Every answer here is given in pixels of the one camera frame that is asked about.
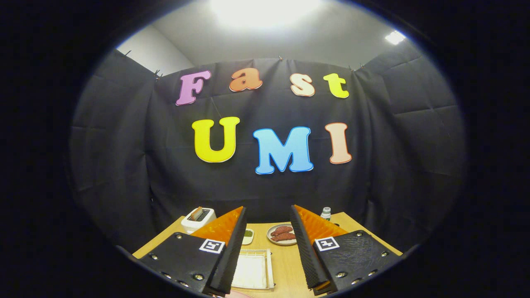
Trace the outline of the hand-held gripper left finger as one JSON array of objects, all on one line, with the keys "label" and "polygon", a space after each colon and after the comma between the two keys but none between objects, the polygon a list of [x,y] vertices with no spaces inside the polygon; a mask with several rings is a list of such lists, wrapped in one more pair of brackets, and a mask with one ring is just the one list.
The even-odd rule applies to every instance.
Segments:
[{"label": "hand-held gripper left finger", "polygon": [[225,296],[231,292],[246,225],[246,208],[241,206],[192,234],[173,232],[135,261],[176,286]]}]

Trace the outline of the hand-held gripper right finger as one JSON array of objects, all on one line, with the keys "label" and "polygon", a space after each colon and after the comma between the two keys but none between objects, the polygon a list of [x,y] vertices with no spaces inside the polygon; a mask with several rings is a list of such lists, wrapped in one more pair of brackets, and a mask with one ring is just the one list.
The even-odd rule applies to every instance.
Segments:
[{"label": "hand-held gripper right finger", "polygon": [[364,227],[351,232],[298,205],[290,207],[307,287],[315,296],[353,290],[403,260]]}]

